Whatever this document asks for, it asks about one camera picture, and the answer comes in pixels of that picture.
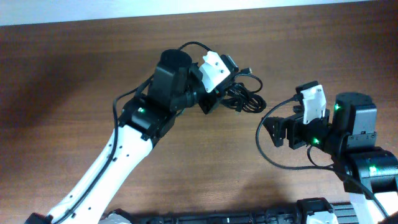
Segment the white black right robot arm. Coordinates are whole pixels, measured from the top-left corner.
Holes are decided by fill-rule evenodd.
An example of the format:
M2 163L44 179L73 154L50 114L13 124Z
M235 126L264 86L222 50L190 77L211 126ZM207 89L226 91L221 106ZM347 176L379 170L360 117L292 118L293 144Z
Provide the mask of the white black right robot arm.
M266 128L276 147L286 139L292 149L304 145L329 154L330 166L287 166L265 160L285 170L328 170L334 172L349 193L360 223L397 223L397 158L376 145L377 108L370 96L347 92L336 96L333 117L326 98L301 91L291 101L301 110L287 118L267 113L258 130Z

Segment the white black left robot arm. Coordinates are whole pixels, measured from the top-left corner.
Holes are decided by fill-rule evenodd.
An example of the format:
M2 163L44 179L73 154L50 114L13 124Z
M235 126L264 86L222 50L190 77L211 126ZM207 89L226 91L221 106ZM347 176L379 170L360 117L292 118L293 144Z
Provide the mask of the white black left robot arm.
M162 52L154 74L133 90L114 115L114 131L73 190L47 215L32 213L27 223L98 223L132 170L172 128L178 112L200 105L216 108L239 68L229 55L207 51L198 65L186 52Z

